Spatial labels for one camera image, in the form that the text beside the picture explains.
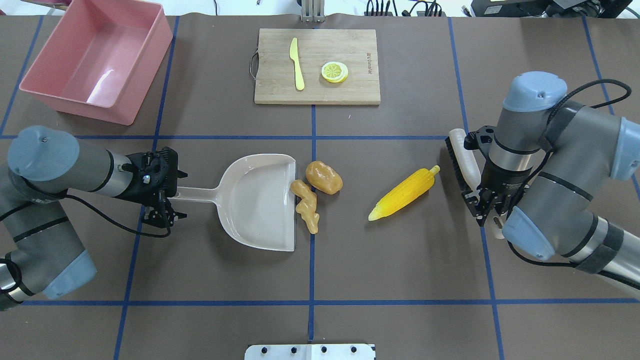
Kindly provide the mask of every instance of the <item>gray tabletop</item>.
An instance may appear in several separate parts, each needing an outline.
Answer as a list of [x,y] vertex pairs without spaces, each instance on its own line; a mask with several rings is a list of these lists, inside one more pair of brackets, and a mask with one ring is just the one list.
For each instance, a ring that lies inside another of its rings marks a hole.
[[[139,238],[63,201],[98,268],[58,300],[0,314],[3,356],[39,359],[242,359],[263,343],[376,344],[378,359],[638,359],[640,306],[592,275],[514,257],[469,215],[444,146],[455,127],[495,125],[514,76],[553,72],[570,89],[614,78],[640,89],[640,22],[329,16],[319,28],[376,29],[379,106],[253,103],[248,63],[260,28],[307,28],[295,15],[170,17],[175,35],[134,124],[58,113],[17,83],[57,17],[0,17],[0,160],[23,128],[69,131],[120,154],[180,154],[182,186],[215,187],[234,160],[280,152],[342,176],[318,193],[320,230],[296,219],[296,250],[236,243],[208,204],[165,240]],[[607,88],[615,97],[617,89]],[[576,100],[604,100],[602,88]],[[638,93],[611,111],[636,120]],[[436,184],[392,217],[367,214],[414,170]],[[130,227],[140,207],[82,193]],[[637,181],[609,181],[591,209],[640,233]],[[14,249],[4,227],[0,251]]]

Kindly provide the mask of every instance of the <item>blue joint cap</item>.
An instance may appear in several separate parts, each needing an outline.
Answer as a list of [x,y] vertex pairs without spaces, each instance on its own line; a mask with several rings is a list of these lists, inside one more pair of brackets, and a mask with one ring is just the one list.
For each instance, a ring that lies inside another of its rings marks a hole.
[[638,165],[640,165],[640,125],[622,118],[610,177],[622,181],[629,180]]
[[502,234],[513,245],[538,260],[548,260],[556,253],[536,224],[517,206],[504,223]]
[[517,113],[546,110],[566,95],[566,83],[557,75],[530,71],[516,76],[511,82],[502,107]]
[[97,270],[87,250],[82,251],[53,281],[42,290],[49,299],[57,299],[93,279]]
[[57,179],[78,159],[80,145],[73,135],[44,126],[22,130],[9,146],[9,168],[30,181]]

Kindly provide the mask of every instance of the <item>knife handle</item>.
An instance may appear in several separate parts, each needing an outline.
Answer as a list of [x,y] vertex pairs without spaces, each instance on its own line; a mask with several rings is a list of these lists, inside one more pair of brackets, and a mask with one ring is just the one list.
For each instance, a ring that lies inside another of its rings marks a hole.
[[296,89],[304,90],[305,89],[305,80],[302,78],[302,70],[300,69],[300,62],[293,62],[294,68],[296,70]]

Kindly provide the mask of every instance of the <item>wooden cutting board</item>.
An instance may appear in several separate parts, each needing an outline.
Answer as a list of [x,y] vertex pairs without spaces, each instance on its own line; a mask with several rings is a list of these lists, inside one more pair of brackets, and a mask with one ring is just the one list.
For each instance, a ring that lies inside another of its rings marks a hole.
[[[298,56],[305,89],[296,90],[291,40],[298,38]],[[375,30],[260,29],[256,104],[376,105],[380,103],[378,43]],[[329,61],[347,65],[347,80],[333,84],[320,71]]]

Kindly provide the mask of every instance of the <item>yellow corn cob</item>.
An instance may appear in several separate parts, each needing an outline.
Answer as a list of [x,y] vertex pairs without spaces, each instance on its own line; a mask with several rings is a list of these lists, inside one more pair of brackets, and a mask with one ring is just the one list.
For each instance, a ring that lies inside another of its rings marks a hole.
[[434,176],[439,171],[440,167],[436,165],[431,170],[422,168],[414,172],[378,201],[369,214],[369,221],[387,217],[409,205],[433,186]]

